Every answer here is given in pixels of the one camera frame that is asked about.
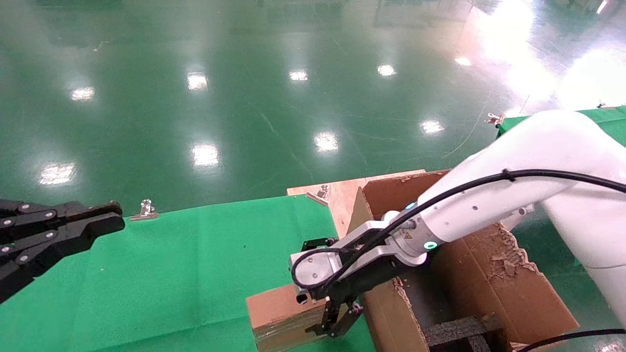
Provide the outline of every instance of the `torn cardboard edge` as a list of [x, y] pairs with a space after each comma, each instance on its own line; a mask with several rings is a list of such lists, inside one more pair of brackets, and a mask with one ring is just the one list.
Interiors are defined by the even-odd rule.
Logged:
[[[376, 180], [359, 188], [348, 231], [403, 209], [446, 172]], [[530, 344], [578, 328], [552, 285], [499, 224], [440, 247], [433, 271], [452, 298], [457, 319], [495, 313], [509, 341]], [[398, 280], [365, 292], [362, 301], [378, 352], [429, 350]]]

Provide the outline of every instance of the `green cloth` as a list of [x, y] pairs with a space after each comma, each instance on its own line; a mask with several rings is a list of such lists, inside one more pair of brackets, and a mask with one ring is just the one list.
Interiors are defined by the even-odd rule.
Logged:
[[[626, 106], [615, 109], [581, 110], [580, 113], [591, 118], [608, 135], [622, 145], [626, 145]], [[505, 118], [498, 127], [498, 136], [526, 120], [528, 116]]]
[[[0, 349], [256, 351], [245, 298], [290, 283], [289, 254], [324, 236], [336, 236], [330, 212], [304, 196], [127, 222], [0, 305]], [[296, 351], [374, 347], [361, 318]]]

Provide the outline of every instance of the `cardboard flap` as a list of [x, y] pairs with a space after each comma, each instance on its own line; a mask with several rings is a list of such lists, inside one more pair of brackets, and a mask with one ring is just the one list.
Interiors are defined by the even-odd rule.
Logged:
[[[496, 312], [510, 341], [534, 343], [578, 328], [546, 277], [499, 224], [442, 247], [433, 270], [459, 314]], [[472, 299], [467, 299], [468, 286], [474, 288]]]
[[365, 200], [365, 194], [363, 188], [359, 187], [356, 192], [356, 198], [354, 199], [354, 207], [352, 209], [352, 218], [350, 219], [350, 225], [348, 225], [348, 232], [352, 232], [359, 227], [365, 221], [374, 220], [372, 211], [369, 208], [369, 204]]
[[363, 194], [368, 200], [366, 203], [369, 204], [373, 219], [380, 219], [390, 210], [404, 209], [446, 173], [448, 171], [443, 170], [368, 182], [363, 188]]
[[429, 352], [411, 303], [400, 294], [396, 280], [374, 287], [361, 298], [376, 351]]

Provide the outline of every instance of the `metal clip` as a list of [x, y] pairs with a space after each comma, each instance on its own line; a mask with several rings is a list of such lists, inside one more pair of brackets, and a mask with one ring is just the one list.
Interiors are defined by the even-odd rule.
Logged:
[[498, 128], [498, 125], [502, 125], [502, 123], [505, 120], [505, 114], [502, 114], [500, 116], [496, 116], [492, 113], [488, 113], [487, 117], [489, 118], [488, 120], [485, 120], [486, 123], [493, 123], [494, 125], [496, 125], [496, 128]]
[[152, 201], [150, 199], [144, 199], [141, 201], [141, 212], [139, 213], [139, 215], [131, 216], [130, 220], [137, 221], [137, 220], [156, 219], [158, 217], [158, 213], [154, 211], [155, 211], [155, 208], [152, 206]]
[[330, 191], [330, 187], [328, 185], [322, 185], [321, 187], [319, 187], [319, 190], [317, 191], [317, 195], [311, 193], [311, 192], [307, 192], [306, 196], [307, 198], [310, 198], [312, 200], [315, 200], [316, 202], [322, 204], [323, 206], [327, 207], [328, 206], [328, 201], [326, 200], [326, 198], [328, 197], [328, 192]]

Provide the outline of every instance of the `wooden board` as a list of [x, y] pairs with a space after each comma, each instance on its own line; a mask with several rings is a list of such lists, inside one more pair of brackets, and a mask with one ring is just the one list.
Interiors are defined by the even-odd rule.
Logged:
[[343, 238], [347, 234], [348, 225], [350, 224], [350, 219], [352, 218], [354, 198], [359, 187], [365, 187], [368, 182], [373, 180], [412, 176], [424, 172], [425, 171], [422, 169], [415, 171], [390, 173], [380, 176], [364, 177], [362, 179], [330, 182], [328, 184], [293, 187], [287, 189], [287, 195], [298, 195], [306, 193], [317, 195], [318, 191], [323, 185], [328, 185], [329, 190], [324, 199], [326, 200], [326, 202], [328, 202], [329, 207], [331, 208], [332, 220], [335, 223], [337, 235], [339, 235], [339, 238]]

